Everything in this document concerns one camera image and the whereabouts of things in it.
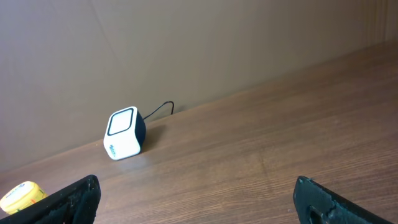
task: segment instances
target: black cable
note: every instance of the black cable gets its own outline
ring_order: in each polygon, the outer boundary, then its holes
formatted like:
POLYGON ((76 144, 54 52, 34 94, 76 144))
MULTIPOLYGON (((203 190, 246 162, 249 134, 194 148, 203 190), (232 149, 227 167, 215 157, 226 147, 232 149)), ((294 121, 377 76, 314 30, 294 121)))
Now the black cable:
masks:
POLYGON ((164 102, 160 107, 158 107, 154 112, 152 112, 150 115, 154 114, 157 110, 159 110, 162 106, 166 105, 167 103, 172 103, 172 104, 173 104, 172 113, 171 113, 171 114, 173 114, 173 111, 174 111, 174 102, 173 102, 173 101, 166 101, 166 102, 164 102))

